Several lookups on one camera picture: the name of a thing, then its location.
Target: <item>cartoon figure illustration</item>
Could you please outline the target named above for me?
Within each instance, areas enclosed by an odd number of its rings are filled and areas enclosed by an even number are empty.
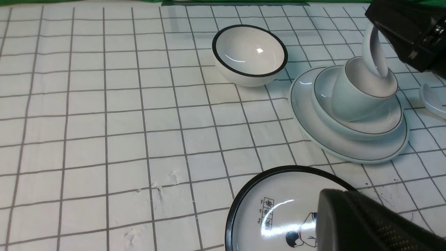
[[[298,247],[302,246],[303,244],[308,245],[310,247],[318,247],[318,242],[316,240],[316,233],[313,231],[309,231],[307,229],[302,231],[302,226],[305,226],[305,224],[308,223],[316,223],[316,218],[318,216],[318,213],[310,213],[308,214],[307,218],[305,219],[304,223],[302,223],[301,227],[297,231],[293,230],[288,233],[286,233],[286,243],[290,247]]]

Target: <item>saucer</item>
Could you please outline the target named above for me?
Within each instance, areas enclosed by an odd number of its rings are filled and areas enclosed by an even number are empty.
[[[318,116],[330,128],[345,136],[358,140],[373,140],[391,133],[399,126],[403,110],[396,96],[386,101],[369,116],[346,122],[338,119],[331,108],[333,87],[342,66],[332,66],[324,69],[316,77],[311,93],[312,104]]]
[[[356,191],[342,179],[305,166],[266,170],[235,197],[226,221],[226,251],[316,251],[319,193]]]
[[[373,141],[349,139],[333,131],[317,116],[311,103],[312,84],[325,67],[310,69],[296,78],[289,90],[289,103],[298,124],[318,147],[351,162],[377,164],[396,157],[409,140],[409,128],[403,116],[391,133]]]

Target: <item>table surface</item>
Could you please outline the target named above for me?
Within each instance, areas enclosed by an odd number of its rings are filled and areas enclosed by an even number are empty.
[[[427,83],[395,72],[410,141],[393,161],[344,162],[304,138],[287,101],[310,67],[361,55],[366,4],[0,9],[0,251],[222,251],[234,195],[255,174],[300,164],[446,236],[446,121]],[[278,80],[228,83],[211,41],[256,25],[287,46]]]

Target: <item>black bowl rim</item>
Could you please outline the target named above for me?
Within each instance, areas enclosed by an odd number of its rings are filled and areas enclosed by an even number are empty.
[[[238,70],[230,67],[229,65],[227,65],[221,59],[219,54],[217,53],[217,40],[220,37],[220,35],[223,34],[223,32],[225,32],[225,31],[227,31],[229,29],[238,28],[238,27],[248,27],[248,28],[258,29],[258,30],[261,30],[263,32],[268,33],[270,36],[272,36],[274,39],[276,39],[279,42],[279,44],[282,47],[282,50],[284,52],[283,62],[279,66],[279,68],[277,68],[276,70],[274,70],[272,72],[265,73],[265,74],[249,74],[249,73],[238,71]],[[228,70],[230,70],[232,72],[235,72],[237,74],[246,76],[246,77],[253,77],[253,78],[262,78],[262,77],[268,77],[268,76],[274,75],[274,74],[280,72],[281,70],[283,70],[283,68],[285,68],[286,63],[288,62],[288,51],[286,50],[286,47],[285,47],[284,43],[276,35],[271,33],[269,30],[265,30],[263,28],[260,28],[260,27],[257,27],[257,26],[253,26],[253,25],[231,25],[231,26],[228,26],[228,27],[225,27],[225,28],[221,29],[219,32],[217,32],[217,34],[215,35],[214,39],[212,40],[212,53],[214,54],[215,58],[220,62],[220,64],[225,66]]]

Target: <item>ceramic spoon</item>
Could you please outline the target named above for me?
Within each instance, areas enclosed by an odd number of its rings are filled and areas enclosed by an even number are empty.
[[[420,87],[420,99],[428,111],[442,119],[446,119],[446,109],[438,101],[438,98],[427,84]]]
[[[388,74],[386,56],[379,38],[378,28],[369,23],[364,35],[362,48],[364,64],[374,75],[385,78]]]

